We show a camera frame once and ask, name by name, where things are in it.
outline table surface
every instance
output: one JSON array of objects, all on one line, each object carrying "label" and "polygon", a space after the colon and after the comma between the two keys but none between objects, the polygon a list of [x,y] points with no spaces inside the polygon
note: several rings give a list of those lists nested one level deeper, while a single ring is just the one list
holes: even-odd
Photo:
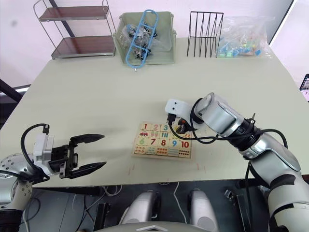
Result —
[{"label": "table surface", "polygon": [[[137,72],[124,66],[117,53],[112,58],[51,60],[0,130],[0,158],[21,153],[20,137],[26,128],[48,123],[50,134],[55,135],[54,146],[67,144],[75,135],[104,134],[97,142],[78,145],[76,152],[79,166],[107,164],[73,180],[54,176],[38,187],[244,178],[247,161],[226,141],[193,142],[192,161],[131,156],[142,121],[166,122],[168,99],[193,104],[215,92],[246,118],[256,113],[258,127],[282,131],[302,174],[309,174],[308,137],[303,134],[309,130],[309,106],[280,61],[274,55],[186,57],[186,43],[186,38],[177,39],[175,64],[144,66]],[[35,129],[27,136],[28,152],[41,131]]]}]

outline red number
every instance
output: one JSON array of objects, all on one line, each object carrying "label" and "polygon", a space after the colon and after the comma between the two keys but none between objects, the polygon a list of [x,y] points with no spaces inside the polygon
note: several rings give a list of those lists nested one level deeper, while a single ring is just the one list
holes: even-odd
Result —
[{"label": "red number", "polygon": [[182,141],[182,147],[186,147],[186,148],[189,147],[189,143]]}]

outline table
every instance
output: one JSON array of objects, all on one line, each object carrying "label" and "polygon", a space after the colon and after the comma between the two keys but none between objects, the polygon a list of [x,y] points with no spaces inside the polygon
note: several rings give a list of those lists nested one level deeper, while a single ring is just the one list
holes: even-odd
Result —
[{"label": "table", "polygon": [[[186,43],[186,38],[177,39],[175,64],[144,66],[137,72],[123,66],[118,54],[48,62],[1,129],[0,158],[21,152],[20,137],[26,128],[48,123],[54,146],[67,144],[75,135],[104,134],[104,139],[80,144],[75,151],[79,166],[107,164],[73,180],[54,176],[38,187],[244,178],[247,161],[226,141],[193,142],[194,161],[131,156],[139,123],[166,122],[168,99],[194,103],[213,91],[246,118],[256,113],[258,127],[281,130],[302,174],[309,174],[308,138],[302,133],[309,129],[308,103],[274,54],[273,58],[194,58],[186,57]],[[26,138],[28,152],[40,132],[34,130]]]}]

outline silver robotic arm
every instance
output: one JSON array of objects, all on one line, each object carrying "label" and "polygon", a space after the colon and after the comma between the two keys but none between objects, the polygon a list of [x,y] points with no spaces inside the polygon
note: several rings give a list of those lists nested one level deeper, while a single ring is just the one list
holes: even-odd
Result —
[{"label": "silver robotic arm", "polygon": [[[27,154],[24,139],[31,129],[43,126],[43,133],[35,140],[33,153]],[[91,163],[79,167],[78,154],[74,148],[79,143],[90,143],[104,138],[99,134],[71,137],[68,145],[53,147],[54,136],[48,135],[49,125],[37,124],[27,129],[21,139],[23,154],[13,154],[0,161],[0,231],[16,232],[23,210],[32,194],[32,185],[49,180],[59,174],[60,178],[77,178],[101,168],[106,162]]]},{"label": "silver robotic arm", "polygon": [[309,231],[309,185],[301,176],[300,165],[267,130],[257,128],[253,118],[245,119],[214,93],[193,107],[170,99],[165,111],[169,124],[175,116],[181,118],[177,133],[195,131],[205,123],[220,136],[218,140],[228,140],[250,161],[254,177],[271,189],[268,207],[272,231]]}]

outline wire rack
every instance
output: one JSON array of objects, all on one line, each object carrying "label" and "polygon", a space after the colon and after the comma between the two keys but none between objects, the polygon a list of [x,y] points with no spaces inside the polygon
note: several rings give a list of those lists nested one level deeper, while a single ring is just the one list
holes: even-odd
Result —
[{"label": "wire rack", "polygon": [[192,42],[194,43],[194,57],[196,55],[197,47],[199,57],[201,57],[202,51],[203,53],[205,51],[205,57],[212,57],[213,53],[215,57],[217,57],[222,22],[223,13],[191,11],[187,56],[189,55],[190,44]]}]

